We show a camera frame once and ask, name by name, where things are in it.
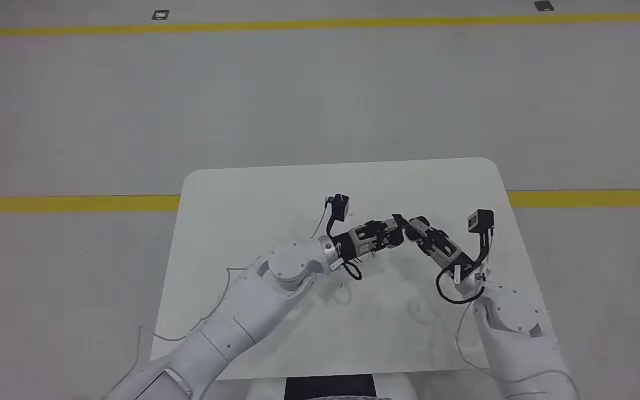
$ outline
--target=concrete floor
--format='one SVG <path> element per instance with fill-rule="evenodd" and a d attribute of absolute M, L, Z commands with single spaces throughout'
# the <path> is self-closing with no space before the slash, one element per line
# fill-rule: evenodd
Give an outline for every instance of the concrete floor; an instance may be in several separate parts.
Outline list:
<path fill-rule="evenodd" d="M 640 11 L 554 1 L 557 13 Z M 139 1 L 5 2 L 0 26 L 140 24 Z M 167 1 L 171 21 L 536 13 L 530 2 Z M 638 188 L 640 26 L 0 37 L 0 195 L 178 193 L 201 168 L 485 156 L 507 189 Z M 518 209 L 585 400 L 640 398 L 640 210 Z M 155 325 L 175 215 L 0 215 L 0 395 L 96 398 Z M 144 344 L 148 355 L 150 342 Z M 496 398 L 473 371 L 421 398 Z M 239 398 L 246 382 L 209 397 Z"/>

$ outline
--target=yellow floor line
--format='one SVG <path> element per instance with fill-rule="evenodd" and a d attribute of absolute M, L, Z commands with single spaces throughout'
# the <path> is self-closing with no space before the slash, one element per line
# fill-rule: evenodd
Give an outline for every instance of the yellow floor line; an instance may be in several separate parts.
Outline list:
<path fill-rule="evenodd" d="M 640 13 L 541 14 L 486 17 L 321 19 L 199 24 L 50 26 L 0 28 L 0 36 L 140 35 L 309 29 L 416 28 L 487 25 L 556 25 L 640 22 Z"/>
<path fill-rule="evenodd" d="M 0 197 L 0 213 L 176 212 L 179 195 Z"/>
<path fill-rule="evenodd" d="M 513 208 L 640 207 L 640 190 L 509 192 Z M 179 195 L 0 197 L 0 213 L 176 212 Z"/>

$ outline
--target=black cable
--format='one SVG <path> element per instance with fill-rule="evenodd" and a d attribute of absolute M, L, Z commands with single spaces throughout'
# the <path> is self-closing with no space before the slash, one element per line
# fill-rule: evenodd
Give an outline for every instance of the black cable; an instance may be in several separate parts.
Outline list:
<path fill-rule="evenodd" d="M 349 274 L 349 276 L 351 276 L 353 279 L 357 281 L 362 280 L 362 272 L 360 271 L 360 268 L 358 268 L 357 265 L 355 265 L 351 261 L 345 261 L 342 263 L 342 266 L 344 267 L 344 270 L 347 271 L 347 274 Z M 352 267 L 357 272 L 357 274 L 351 271 L 351 268 L 348 268 L 347 266 Z"/>
<path fill-rule="evenodd" d="M 320 221 L 318 221 L 318 226 L 316 226 L 316 230 L 313 231 L 313 235 L 311 235 L 311 239 L 318 233 L 318 229 L 320 229 L 320 225 L 322 225 L 322 221 L 324 220 L 324 215 L 327 213 L 327 205 L 329 205 L 328 201 L 324 202 L 324 209 L 322 210 L 322 217 L 320 217 Z"/>
<path fill-rule="evenodd" d="M 436 276 L 436 289 L 438 290 L 438 294 L 440 295 L 440 297 L 442 297 L 445 301 L 451 303 L 451 304 L 467 304 L 467 303 L 471 303 L 474 300 L 477 300 L 480 298 L 480 296 L 482 296 L 482 294 L 484 293 L 484 286 L 480 288 L 480 290 L 478 290 L 478 293 L 474 294 L 473 296 L 466 298 L 466 299 L 462 299 L 462 300 L 453 300 L 449 297 L 447 297 L 444 292 L 442 292 L 442 288 L 440 287 L 440 279 L 442 279 L 442 276 L 447 272 L 450 271 L 449 268 L 445 268 L 443 270 L 440 271 L 440 273 L 438 274 L 438 276 Z"/>

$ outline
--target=white tabletop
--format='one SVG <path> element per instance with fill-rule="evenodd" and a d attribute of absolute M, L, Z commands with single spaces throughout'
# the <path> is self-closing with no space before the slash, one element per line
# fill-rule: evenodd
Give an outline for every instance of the white tabletop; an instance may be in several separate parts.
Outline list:
<path fill-rule="evenodd" d="M 183 186 L 156 330 L 180 336 L 221 294 L 226 267 L 248 265 L 271 247 L 309 239 L 324 198 L 351 197 L 338 233 L 392 213 L 424 215 L 475 258 L 467 217 L 494 210 L 491 280 L 520 288 L 546 310 L 500 174 L 483 158 L 200 170 Z M 363 259 L 362 281 L 343 270 L 318 284 L 263 342 L 220 379 L 467 368 L 453 335 L 462 306 L 440 299 L 439 268 L 414 244 Z M 450 296 L 457 293 L 448 290 Z M 543 318 L 548 320 L 545 312 Z M 472 319 L 463 350 L 486 365 Z M 152 358 L 176 346 L 154 340 Z"/>

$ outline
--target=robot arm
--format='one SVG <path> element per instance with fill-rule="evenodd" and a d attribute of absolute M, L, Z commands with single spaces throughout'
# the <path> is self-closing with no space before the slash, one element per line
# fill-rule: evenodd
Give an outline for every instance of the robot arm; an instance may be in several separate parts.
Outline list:
<path fill-rule="evenodd" d="M 402 225 L 407 238 L 441 268 L 436 279 L 440 295 L 453 304 L 471 303 L 489 362 L 488 375 L 497 381 L 504 398 L 579 398 L 553 328 L 540 318 L 541 310 L 517 289 L 486 282 L 482 267 L 489 253 L 489 232 L 493 236 L 493 212 L 478 210 L 469 217 L 469 232 L 480 235 L 480 254 L 476 260 L 445 232 L 431 227 L 424 217 L 404 221 Z M 445 274 L 452 278 L 457 291 L 467 297 L 452 300 L 442 293 L 439 282 Z"/>
<path fill-rule="evenodd" d="M 348 197 L 336 198 L 342 203 L 334 204 L 331 218 L 344 221 Z M 398 234 L 402 239 L 402 229 L 392 221 L 369 221 L 336 237 L 274 248 L 234 280 L 216 311 L 175 350 L 131 371 L 107 399 L 201 399 L 229 363 L 273 331 L 318 275 L 341 265 L 355 267 L 351 262 L 358 256 L 394 247 L 390 240 L 397 243 Z"/>

